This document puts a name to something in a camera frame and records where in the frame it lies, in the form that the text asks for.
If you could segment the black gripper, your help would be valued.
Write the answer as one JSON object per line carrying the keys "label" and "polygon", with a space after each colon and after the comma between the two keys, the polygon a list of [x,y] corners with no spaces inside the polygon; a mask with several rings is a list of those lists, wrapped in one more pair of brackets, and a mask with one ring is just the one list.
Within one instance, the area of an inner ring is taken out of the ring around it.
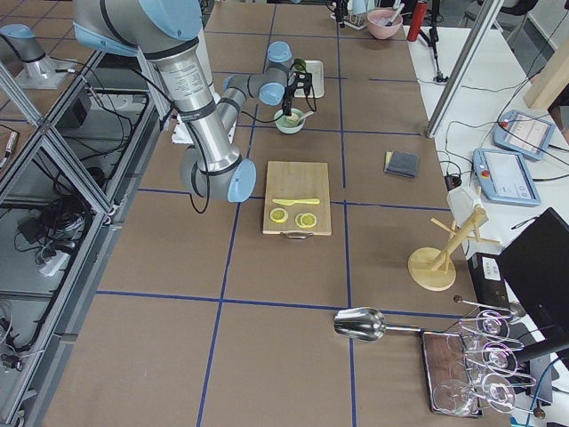
{"label": "black gripper", "polygon": [[340,28],[345,28],[345,21],[343,18],[346,18],[349,14],[348,12],[348,1],[347,0],[332,0],[331,6],[334,16],[340,19]]}
{"label": "black gripper", "polygon": [[307,99],[312,92],[312,74],[306,71],[293,71],[289,77],[288,85],[284,89],[282,99],[282,112],[284,116],[292,115],[292,102],[294,94],[301,90],[302,96]]}

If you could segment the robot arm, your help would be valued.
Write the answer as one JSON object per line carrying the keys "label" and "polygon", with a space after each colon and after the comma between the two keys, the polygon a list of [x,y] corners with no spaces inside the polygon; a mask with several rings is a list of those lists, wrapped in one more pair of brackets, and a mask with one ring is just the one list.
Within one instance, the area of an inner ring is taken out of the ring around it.
{"label": "robot arm", "polygon": [[269,106],[284,99],[293,75],[287,43],[272,43],[266,70],[229,78],[225,92],[215,100],[204,71],[209,65],[207,51],[199,46],[203,22],[197,1],[77,1],[74,30],[76,40],[94,50],[129,57],[142,54],[157,68],[192,143],[180,166],[190,194],[230,203],[251,196],[255,165],[228,135],[248,99]]}

